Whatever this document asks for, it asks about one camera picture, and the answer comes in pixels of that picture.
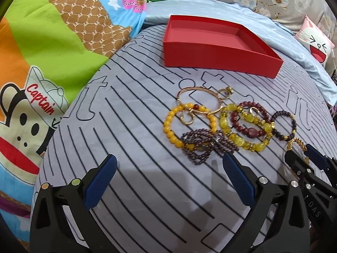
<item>red box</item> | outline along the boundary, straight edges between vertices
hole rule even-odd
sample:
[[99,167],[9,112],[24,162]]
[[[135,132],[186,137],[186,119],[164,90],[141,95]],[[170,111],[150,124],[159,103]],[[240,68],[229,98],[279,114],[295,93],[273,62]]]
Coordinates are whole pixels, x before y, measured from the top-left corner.
[[275,78],[282,59],[241,24],[172,15],[164,37],[166,67],[232,70]]

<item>orange-yellow beaded bracelet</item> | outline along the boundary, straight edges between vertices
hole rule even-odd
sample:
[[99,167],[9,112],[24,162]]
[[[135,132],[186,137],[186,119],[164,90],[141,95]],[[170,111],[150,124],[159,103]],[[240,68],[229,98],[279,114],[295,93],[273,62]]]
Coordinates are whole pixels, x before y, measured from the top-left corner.
[[[166,133],[166,136],[169,138],[171,144],[174,144],[177,148],[181,148],[184,146],[184,143],[175,135],[175,133],[171,130],[171,122],[174,118],[174,116],[178,113],[181,112],[183,113],[183,111],[185,109],[192,109],[194,107],[193,103],[188,103],[188,104],[181,104],[178,105],[176,107],[174,107],[168,114],[166,117],[166,120],[164,121],[164,132]],[[206,117],[209,119],[210,121],[210,128],[211,128],[211,132],[215,133],[217,131],[217,123],[216,123],[216,117],[212,114],[209,113],[210,110],[206,107],[204,107],[203,105],[198,106],[198,110],[200,112],[205,112],[208,114],[206,114]],[[186,147],[191,148],[191,150],[194,148],[193,145],[187,145]]]
[[[265,139],[261,143],[251,143],[249,141],[245,141],[242,137],[240,137],[237,133],[234,133],[232,129],[228,125],[227,121],[227,112],[228,111],[236,111],[238,112],[247,122],[255,123],[266,131]],[[227,107],[224,107],[221,110],[219,125],[222,131],[228,136],[228,138],[233,141],[237,146],[242,147],[243,149],[249,149],[250,151],[263,151],[266,146],[269,144],[270,139],[273,134],[271,133],[274,123],[266,123],[265,120],[257,117],[251,113],[247,113],[244,111],[242,106],[237,106],[236,104],[228,104]]]

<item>blue gripper pad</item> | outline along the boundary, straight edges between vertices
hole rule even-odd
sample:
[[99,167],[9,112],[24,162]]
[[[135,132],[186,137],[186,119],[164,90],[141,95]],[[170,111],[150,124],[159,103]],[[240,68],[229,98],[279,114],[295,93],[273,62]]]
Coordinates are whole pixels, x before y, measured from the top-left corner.
[[222,163],[242,203],[253,208],[255,206],[255,188],[253,185],[228,153],[223,156]]
[[320,169],[327,170],[328,164],[326,163],[325,157],[319,153],[311,144],[307,144],[307,151],[304,151],[304,155],[308,156],[309,159]]
[[111,155],[97,172],[84,192],[83,204],[87,210],[95,207],[98,204],[112,177],[116,173],[116,170],[117,159],[115,156]]

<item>metal screw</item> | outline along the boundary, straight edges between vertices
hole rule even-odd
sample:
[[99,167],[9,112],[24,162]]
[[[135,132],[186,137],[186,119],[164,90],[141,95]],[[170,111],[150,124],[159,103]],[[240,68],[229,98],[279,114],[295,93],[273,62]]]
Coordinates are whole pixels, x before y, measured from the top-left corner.
[[49,183],[45,182],[41,185],[42,189],[47,189],[49,187]]
[[298,187],[298,182],[296,181],[291,181],[290,184],[292,185],[292,187]]
[[80,183],[81,183],[81,180],[80,180],[80,179],[74,179],[74,180],[71,181],[71,184],[72,184],[73,186],[78,186]]
[[260,183],[266,184],[268,182],[268,179],[266,177],[260,177],[260,179],[258,179]]

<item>white star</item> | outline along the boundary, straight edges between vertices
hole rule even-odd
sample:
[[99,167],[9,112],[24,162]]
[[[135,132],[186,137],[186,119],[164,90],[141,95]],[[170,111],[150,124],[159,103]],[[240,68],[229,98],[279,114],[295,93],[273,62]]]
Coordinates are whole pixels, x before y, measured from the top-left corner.
[[119,9],[121,6],[118,4],[117,0],[109,0],[108,5],[114,7],[115,10]]

